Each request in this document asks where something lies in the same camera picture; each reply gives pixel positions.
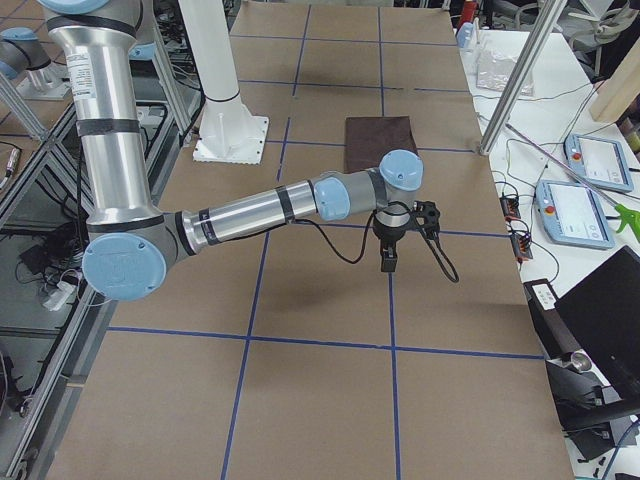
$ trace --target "red object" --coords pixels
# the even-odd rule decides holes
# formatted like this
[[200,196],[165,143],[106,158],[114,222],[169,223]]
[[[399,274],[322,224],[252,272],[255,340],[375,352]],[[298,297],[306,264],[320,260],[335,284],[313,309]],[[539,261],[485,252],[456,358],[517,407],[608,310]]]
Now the red object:
[[475,0],[467,0],[464,2],[462,6],[462,13],[460,14],[460,20],[458,21],[458,26],[456,27],[460,30],[460,27],[467,22],[473,22],[473,17],[476,13],[476,8],[478,8],[478,2]]

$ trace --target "white table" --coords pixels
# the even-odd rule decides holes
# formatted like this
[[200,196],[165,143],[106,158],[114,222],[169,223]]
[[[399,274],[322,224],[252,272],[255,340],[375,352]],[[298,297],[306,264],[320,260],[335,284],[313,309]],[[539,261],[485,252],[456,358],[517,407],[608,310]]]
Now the white table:
[[[501,31],[482,31],[480,35],[481,48],[487,48],[506,55],[517,56],[522,50],[528,33],[526,32],[501,32]],[[474,56],[477,52],[462,52],[461,56],[465,64],[467,81],[469,89],[474,95],[474,105],[476,111],[483,117],[490,118],[497,103],[497,99],[487,99],[477,97],[483,95],[486,97],[499,97],[498,92],[476,87],[476,72],[474,71]],[[558,142],[564,138],[563,133],[577,114],[582,102],[592,92],[591,84],[577,60],[573,56],[570,48],[561,34],[554,33],[550,36],[544,50],[533,69],[534,96],[521,97],[511,114],[510,123],[518,130],[523,132],[538,144],[547,142]],[[523,101],[526,98],[547,98],[555,97],[560,93],[577,89],[573,93],[559,96],[558,98],[540,101]],[[606,126],[606,123],[598,123],[593,121],[589,114],[589,106],[597,98],[597,92],[589,99],[587,107],[582,111],[572,132],[588,133],[593,130],[602,128],[597,132],[597,136],[619,140],[625,149],[626,157],[630,167],[640,167],[633,152],[628,147],[624,137],[615,125]],[[479,118],[481,130],[487,126],[487,121]],[[491,167],[494,170],[494,179],[496,182],[504,180],[501,173],[507,172],[507,148],[506,142],[515,136],[504,131],[498,142],[490,154]],[[563,158],[562,145],[550,145],[544,147],[549,152],[554,152],[558,159]],[[568,181],[570,178],[556,165],[549,165],[543,172],[543,167],[547,163],[547,159],[536,152],[533,148],[518,142],[510,142],[510,159],[511,166],[509,172],[516,177],[521,178],[525,182],[535,185],[542,174],[542,179],[547,180],[563,180]],[[631,192],[632,195],[639,196],[640,175],[633,174],[636,189]],[[507,182],[513,184],[520,195],[532,195],[531,186],[518,181],[512,177],[507,177]],[[498,192],[503,190],[503,184],[497,183]],[[512,192],[508,186],[505,193]],[[616,200],[621,201],[624,205],[632,209],[640,209],[640,202],[634,199],[625,198],[616,193],[612,193]],[[588,248],[568,247],[557,245],[549,241],[549,237],[544,231],[539,214],[532,210],[532,197],[522,197],[520,199],[520,211],[523,220],[531,227],[533,240],[545,248],[549,249],[558,259],[560,263],[560,271],[557,279],[553,282],[553,287],[558,295],[564,295],[580,280],[586,277],[596,267],[601,265],[607,258],[613,255],[622,245],[629,245],[634,251],[640,253],[640,244],[636,241],[630,228],[627,228],[622,234],[615,235],[616,247],[611,250],[594,250]],[[601,202],[604,207],[605,214],[616,215],[617,213],[605,202]],[[613,230],[617,229],[618,222],[609,222]],[[553,259],[540,248],[535,245],[533,248],[534,259],[524,262],[520,277],[523,282],[539,279],[551,279],[556,272],[556,266]],[[595,468],[598,467],[597,460],[588,464],[580,464],[577,459],[581,457],[577,448],[571,441],[567,441],[567,448],[572,460],[574,472],[578,476],[591,477]],[[613,469],[609,474],[609,478],[613,478],[615,472],[625,472],[629,474],[640,475],[640,447],[623,448],[616,459]]]

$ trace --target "blue joint cap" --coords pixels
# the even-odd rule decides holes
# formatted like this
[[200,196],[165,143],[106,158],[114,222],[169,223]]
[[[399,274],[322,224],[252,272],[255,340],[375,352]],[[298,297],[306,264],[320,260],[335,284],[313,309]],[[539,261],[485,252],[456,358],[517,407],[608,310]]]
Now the blue joint cap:
[[38,0],[49,10],[65,15],[82,15],[104,7],[109,0]]
[[2,36],[3,40],[14,40],[18,42],[38,40],[38,37],[33,33],[33,30],[27,27],[7,28],[0,33],[0,36]]
[[380,162],[380,174],[392,187],[415,192],[422,185],[422,160],[408,150],[392,150]]
[[347,218],[351,209],[349,192],[335,177],[320,180],[313,186],[318,213],[325,221]]
[[18,72],[16,72],[11,65],[4,63],[2,60],[0,60],[0,73],[9,80],[13,80],[18,76]]
[[131,233],[108,233],[93,240],[82,257],[89,284],[114,300],[137,300],[157,289],[167,274],[160,250]]
[[155,54],[156,54],[155,43],[136,45],[129,52],[129,59],[130,60],[152,60]]

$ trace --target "blue cable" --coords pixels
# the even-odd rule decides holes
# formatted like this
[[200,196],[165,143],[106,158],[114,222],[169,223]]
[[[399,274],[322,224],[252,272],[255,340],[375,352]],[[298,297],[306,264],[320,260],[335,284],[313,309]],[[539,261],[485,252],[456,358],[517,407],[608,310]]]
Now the blue cable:
[[627,436],[631,433],[631,430],[633,430],[634,427],[637,427],[638,425],[640,425],[640,418],[638,418],[635,422],[629,425],[629,427],[622,434],[622,437],[620,437],[620,441],[618,442],[618,445],[616,445],[616,448],[613,450],[613,455],[611,455],[611,460],[609,460],[609,463],[607,464],[607,468],[602,474],[602,480],[607,480],[607,475],[609,475],[609,472],[611,471],[611,467],[613,467],[613,462],[618,456],[618,452],[620,451],[620,448],[622,448],[622,444],[624,443]]

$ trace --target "green tool handle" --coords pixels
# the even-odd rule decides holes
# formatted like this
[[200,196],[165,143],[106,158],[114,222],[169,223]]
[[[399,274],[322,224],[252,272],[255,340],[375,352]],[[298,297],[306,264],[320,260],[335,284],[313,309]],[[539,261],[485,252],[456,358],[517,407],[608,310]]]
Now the green tool handle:
[[627,225],[629,225],[633,234],[636,236],[636,240],[640,242],[640,212],[637,210],[631,210],[620,203],[614,208],[616,209],[616,212],[620,214],[620,227],[616,230],[616,233],[620,233]]

